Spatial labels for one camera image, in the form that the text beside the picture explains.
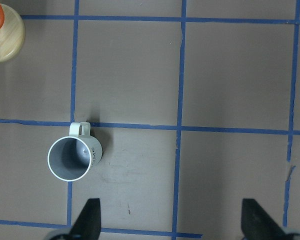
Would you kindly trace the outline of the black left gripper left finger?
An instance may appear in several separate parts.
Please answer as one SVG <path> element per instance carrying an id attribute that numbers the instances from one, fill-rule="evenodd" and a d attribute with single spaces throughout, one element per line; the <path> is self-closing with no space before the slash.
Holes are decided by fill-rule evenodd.
<path id="1" fill-rule="evenodd" d="M 71 240 L 98 240 L 101 234 L 101 202 L 90 198 L 85 203 L 69 236 Z"/>

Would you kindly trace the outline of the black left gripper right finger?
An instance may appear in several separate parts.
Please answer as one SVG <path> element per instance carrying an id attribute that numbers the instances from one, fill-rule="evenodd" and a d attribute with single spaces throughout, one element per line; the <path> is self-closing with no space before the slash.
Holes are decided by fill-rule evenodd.
<path id="1" fill-rule="evenodd" d="M 241 230 L 247 240 L 279 240 L 286 235 L 253 198 L 242 200 Z"/>

